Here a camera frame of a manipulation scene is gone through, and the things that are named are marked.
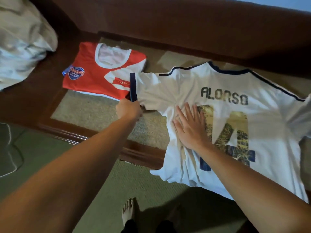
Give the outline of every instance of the hand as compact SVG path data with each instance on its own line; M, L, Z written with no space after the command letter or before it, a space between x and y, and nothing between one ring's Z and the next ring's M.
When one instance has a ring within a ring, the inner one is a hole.
M181 120L174 120L174 125L177 135L183 145L189 149L199 151L200 148L206 145L212 145L205 132L205 118L203 112L199 113L197 106L193 105L193 115L190 110L189 104L185 103L186 116L181 111L179 106L176 107L177 114Z
M128 99L122 99L116 105L118 118L126 118L129 120L138 121L142 116L142 109L138 101L131 102Z

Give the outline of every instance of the soccer jersey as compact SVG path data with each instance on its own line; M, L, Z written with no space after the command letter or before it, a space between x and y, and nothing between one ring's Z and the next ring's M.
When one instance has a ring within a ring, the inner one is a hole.
M167 117L164 165L152 174L232 199L208 163L177 137L175 108L184 112L188 102L203 111L206 132L218 149L308 201L298 142L311 136L310 95L299 98L249 69L220 70L212 62L174 67L166 74L132 73L130 83L132 101Z
M80 43L73 64L66 69L63 87L85 94L120 100L130 90L130 73L141 72L146 56L135 50L103 43Z

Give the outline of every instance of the white cable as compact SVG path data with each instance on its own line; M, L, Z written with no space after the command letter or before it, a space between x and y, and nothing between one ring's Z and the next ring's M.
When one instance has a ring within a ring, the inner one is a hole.
M8 124L6 124L6 123L0 123L0 124L5 124L5 125L7 125L7 128L8 128L8 130L9 130L9 137L10 137L10 138L9 138L9 142L8 142L8 144L7 144L6 146L9 146L9 145L11 144L11 141L12 141L12 135L11 135L11 128L10 128L10 125L8 125ZM11 163L13 164L13 166L14 166L14 170L13 170L12 172L6 173L6 174L4 174L4 175L2 175L2 176L0 176L0 177L7 176L7 175L9 175L9 174L15 172L15 171L18 169L18 167L16 166L16 164L15 164L14 161L13 161L13 157L12 157L11 153L9 152L9 150L7 151L7 153L8 153L8 155L10 156L10 160L11 160Z

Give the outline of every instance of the blue and red logo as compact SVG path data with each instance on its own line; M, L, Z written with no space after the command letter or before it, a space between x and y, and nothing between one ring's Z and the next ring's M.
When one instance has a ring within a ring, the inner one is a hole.
M71 67L68 71L68 76L71 80L76 80L83 76L84 69L81 67Z

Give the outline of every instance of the person's right arm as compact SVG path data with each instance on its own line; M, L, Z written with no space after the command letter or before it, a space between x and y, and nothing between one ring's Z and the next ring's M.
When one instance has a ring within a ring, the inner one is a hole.
M248 166L218 150L205 133L203 113L185 104L174 121L181 142L208 163L259 232L311 232L311 206Z

